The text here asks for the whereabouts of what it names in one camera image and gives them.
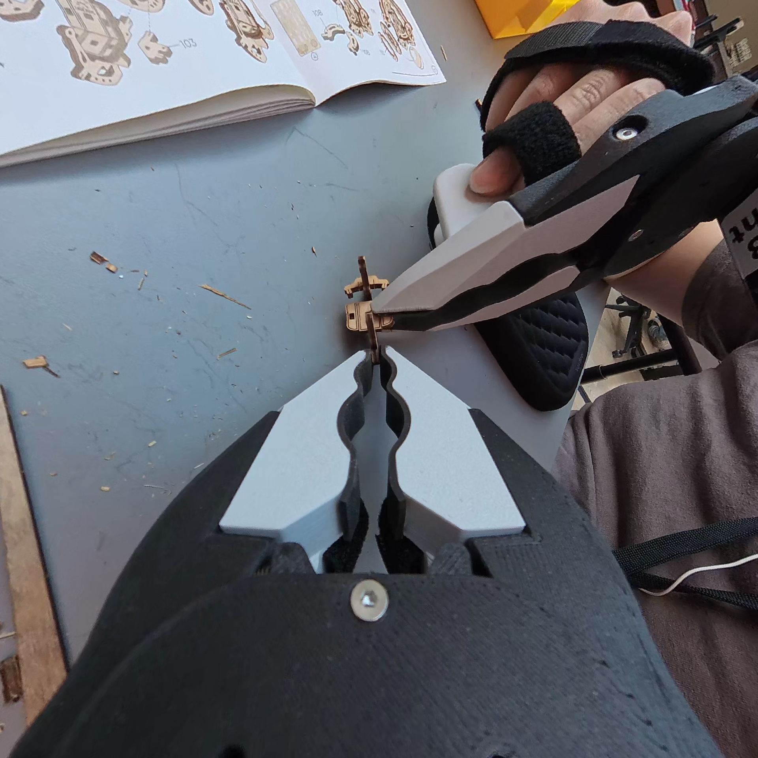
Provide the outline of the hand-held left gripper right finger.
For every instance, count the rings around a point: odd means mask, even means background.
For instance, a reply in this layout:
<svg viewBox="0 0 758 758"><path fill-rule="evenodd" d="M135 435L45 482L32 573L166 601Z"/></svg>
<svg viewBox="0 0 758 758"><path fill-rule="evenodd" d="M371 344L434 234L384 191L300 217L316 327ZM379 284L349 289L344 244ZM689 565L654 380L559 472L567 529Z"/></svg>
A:
<svg viewBox="0 0 758 758"><path fill-rule="evenodd" d="M391 347L380 368L396 436L378 517L388 573L424 573L448 544L522 534L525 520L469 406Z"/></svg>

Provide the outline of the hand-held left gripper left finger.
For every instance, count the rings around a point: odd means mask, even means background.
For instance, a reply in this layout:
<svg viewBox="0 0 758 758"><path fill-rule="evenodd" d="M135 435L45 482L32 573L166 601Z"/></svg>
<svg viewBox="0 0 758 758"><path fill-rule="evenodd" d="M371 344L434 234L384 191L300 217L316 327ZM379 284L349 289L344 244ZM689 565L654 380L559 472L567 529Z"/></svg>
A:
<svg viewBox="0 0 758 758"><path fill-rule="evenodd" d="M224 533L298 544L317 573L355 569L368 514L353 441L373 373L360 350L280 409L219 522Z"/></svg>

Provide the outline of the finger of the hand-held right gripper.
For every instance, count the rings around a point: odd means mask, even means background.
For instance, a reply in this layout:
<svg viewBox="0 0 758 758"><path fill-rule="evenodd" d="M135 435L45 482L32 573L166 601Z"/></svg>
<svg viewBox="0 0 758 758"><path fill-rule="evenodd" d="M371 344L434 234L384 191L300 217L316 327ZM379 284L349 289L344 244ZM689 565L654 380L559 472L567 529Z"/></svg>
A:
<svg viewBox="0 0 758 758"><path fill-rule="evenodd" d="M469 325L506 315L564 293L573 293L600 278L600 269L579 270L565 255L541 255L516 266L492 283L469 289L439 308L390 313L393 328L427 332Z"/></svg>
<svg viewBox="0 0 758 758"><path fill-rule="evenodd" d="M638 176L528 227L509 201L492 204L404 271L373 301L376 313L438 310L453 297L489 285L538 255L586 242L625 204Z"/></svg>

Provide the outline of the thin dark wooden stem part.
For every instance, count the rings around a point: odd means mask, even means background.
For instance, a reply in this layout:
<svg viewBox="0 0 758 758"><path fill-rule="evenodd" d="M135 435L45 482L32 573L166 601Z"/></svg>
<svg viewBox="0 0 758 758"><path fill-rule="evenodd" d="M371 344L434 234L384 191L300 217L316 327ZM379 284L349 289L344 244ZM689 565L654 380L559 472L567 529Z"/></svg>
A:
<svg viewBox="0 0 758 758"><path fill-rule="evenodd" d="M378 346L376 328L374 324L374 313L372 311L372 306L370 305L372 301L372 288L365 257L363 255L360 255L358 257L358 271L362 280L362 290L364 294L363 302L365 304L364 317L370 344L371 362L373 365L378 365L380 363L380 348Z"/></svg>

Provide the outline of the person's right forearm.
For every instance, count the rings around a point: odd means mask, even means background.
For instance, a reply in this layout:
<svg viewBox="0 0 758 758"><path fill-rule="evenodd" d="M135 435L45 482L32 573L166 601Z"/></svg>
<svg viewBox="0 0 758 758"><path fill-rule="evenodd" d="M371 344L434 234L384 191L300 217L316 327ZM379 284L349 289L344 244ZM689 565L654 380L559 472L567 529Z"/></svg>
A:
<svg viewBox="0 0 758 758"><path fill-rule="evenodd" d="M609 281L682 327L718 360L756 342L756 304L716 221L699 224L671 249Z"/></svg>

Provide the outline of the person's right hand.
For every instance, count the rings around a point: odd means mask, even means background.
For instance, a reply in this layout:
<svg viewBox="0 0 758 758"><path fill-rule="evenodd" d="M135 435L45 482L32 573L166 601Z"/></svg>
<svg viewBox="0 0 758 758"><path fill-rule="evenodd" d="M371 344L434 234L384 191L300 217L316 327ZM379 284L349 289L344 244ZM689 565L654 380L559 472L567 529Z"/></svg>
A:
<svg viewBox="0 0 758 758"><path fill-rule="evenodd" d="M552 26L570 22L624 21L651 23L691 46L694 20L687 6L653 17L642 2L613 6L602 1L581 1L568 9ZM538 102L552 103L572 127L582 153L625 112L664 89L656 78L621 64L553 62L524 66L511 73L498 73L483 98L482 130L492 132Z"/></svg>

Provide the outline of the black quilted wrist rest pad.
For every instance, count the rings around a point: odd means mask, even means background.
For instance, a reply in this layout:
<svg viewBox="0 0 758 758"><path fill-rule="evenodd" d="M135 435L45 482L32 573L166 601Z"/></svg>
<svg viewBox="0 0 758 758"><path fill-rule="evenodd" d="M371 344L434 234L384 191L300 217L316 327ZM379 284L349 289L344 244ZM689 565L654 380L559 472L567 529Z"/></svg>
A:
<svg viewBox="0 0 758 758"><path fill-rule="evenodd" d="M530 407L550 412L572 401L589 352L587 321L575 293L481 321L476 327Z"/></svg>

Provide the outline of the black office chair base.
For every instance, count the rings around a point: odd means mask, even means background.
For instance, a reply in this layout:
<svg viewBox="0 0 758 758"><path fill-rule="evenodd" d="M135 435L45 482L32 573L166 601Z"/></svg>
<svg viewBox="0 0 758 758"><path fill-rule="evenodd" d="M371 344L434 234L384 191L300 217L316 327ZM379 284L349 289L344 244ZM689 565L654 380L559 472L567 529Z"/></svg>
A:
<svg viewBox="0 0 758 758"><path fill-rule="evenodd" d="M653 315L650 308L639 302L619 296L614 305L607 305L606 309L616 311L619 319L627 317L629 328L623 346L612 351L613 358L629 356L638 358L647 355L644 338L654 352L662 352L671 348L668 335L658 315Z"/></svg>

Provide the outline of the black metal bar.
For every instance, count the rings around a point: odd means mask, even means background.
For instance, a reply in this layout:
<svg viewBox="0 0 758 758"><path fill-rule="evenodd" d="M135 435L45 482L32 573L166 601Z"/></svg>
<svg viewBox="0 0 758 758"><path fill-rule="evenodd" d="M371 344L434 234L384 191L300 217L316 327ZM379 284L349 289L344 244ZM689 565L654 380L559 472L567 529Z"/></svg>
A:
<svg viewBox="0 0 758 758"><path fill-rule="evenodd" d="M592 384L616 375L647 370L676 362L684 375L700 373L703 370L685 331L674 321L659 316L660 324L668 337L669 349L630 358L609 365L592 366L584 369L581 384Z"/></svg>

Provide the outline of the dark background furniture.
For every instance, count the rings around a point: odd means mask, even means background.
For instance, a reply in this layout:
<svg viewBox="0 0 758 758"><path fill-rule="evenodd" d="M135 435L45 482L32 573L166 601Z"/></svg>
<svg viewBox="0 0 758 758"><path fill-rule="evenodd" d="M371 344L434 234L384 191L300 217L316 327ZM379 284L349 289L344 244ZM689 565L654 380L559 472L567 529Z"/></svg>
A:
<svg viewBox="0 0 758 758"><path fill-rule="evenodd" d="M712 62L715 80L756 79L757 1L692 1L695 47Z"/></svg>

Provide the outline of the long wood splinter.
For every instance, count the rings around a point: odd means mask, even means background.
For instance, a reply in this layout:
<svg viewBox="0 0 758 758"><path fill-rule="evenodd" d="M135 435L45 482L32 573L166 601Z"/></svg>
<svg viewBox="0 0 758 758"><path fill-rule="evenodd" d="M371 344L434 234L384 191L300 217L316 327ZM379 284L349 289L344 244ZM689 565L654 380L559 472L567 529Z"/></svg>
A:
<svg viewBox="0 0 758 758"><path fill-rule="evenodd" d="M227 300L227 301L229 301L229 302L232 302L232 303L234 303L234 304L236 304L236 305L238 305L238 306L241 306L242 308L245 308L245 309L248 309L248 310L250 310L250 307L249 307L249 306L247 306L246 304L244 304L244 303L242 303L242 302L240 302L240 301L238 301L238 300L236 300L236 299L232 298L231 296L228 296L226 293L223 293L222 291L220 291L220 290L218 290L218 289L214 289L214 288L213 288L213 287L211 287L210 285L207 285L207 284L205 284L205 283L204 283L204 284L202 284L202 285L199 285L199 287L200 287L201 289L204 289L204 290L206 290L206 291L209 291L210 293L213 293L213 294L214 294L214 295L216 295L216 296L219 296L219 297L221 297L221 298L224 298L224 299L226 299L226 300Z"/></svg>

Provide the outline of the yellow box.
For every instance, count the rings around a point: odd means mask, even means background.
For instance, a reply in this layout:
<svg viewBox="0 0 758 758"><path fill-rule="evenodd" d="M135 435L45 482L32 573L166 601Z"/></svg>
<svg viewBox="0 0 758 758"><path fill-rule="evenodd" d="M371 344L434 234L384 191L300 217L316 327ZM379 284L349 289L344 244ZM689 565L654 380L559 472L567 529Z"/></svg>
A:
<svg viewBox="0 0 758 758"><path fill-rule="evenodd" d="M492 39L537 33L578 1L475 1Z"/></svg>

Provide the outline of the plywood offcut strip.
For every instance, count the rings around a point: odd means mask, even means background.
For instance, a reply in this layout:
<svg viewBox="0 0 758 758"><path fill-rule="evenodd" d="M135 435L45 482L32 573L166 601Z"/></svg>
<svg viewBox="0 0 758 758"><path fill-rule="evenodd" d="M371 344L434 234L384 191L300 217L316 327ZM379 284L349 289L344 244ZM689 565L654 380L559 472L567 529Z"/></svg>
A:
<svg viewBox="0 0 758 758"><path fill-rule="evenodd" d="M2 663L2 684L5 694L18 694L30 727L62 687L68 663L4 387L1 521L16 645L10 662Z"/></svg>

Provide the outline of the open assembly instruction booklet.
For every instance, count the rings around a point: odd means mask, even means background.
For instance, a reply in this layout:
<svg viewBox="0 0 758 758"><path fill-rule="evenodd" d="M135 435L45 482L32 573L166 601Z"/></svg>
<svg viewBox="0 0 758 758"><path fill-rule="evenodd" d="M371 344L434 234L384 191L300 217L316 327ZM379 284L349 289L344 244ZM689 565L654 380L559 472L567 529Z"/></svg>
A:
<svg viewBox="0 0 758 758"><path fill-rule="evenodd" d="M406 2L1 5L2 167L445 81Z"/></svg>

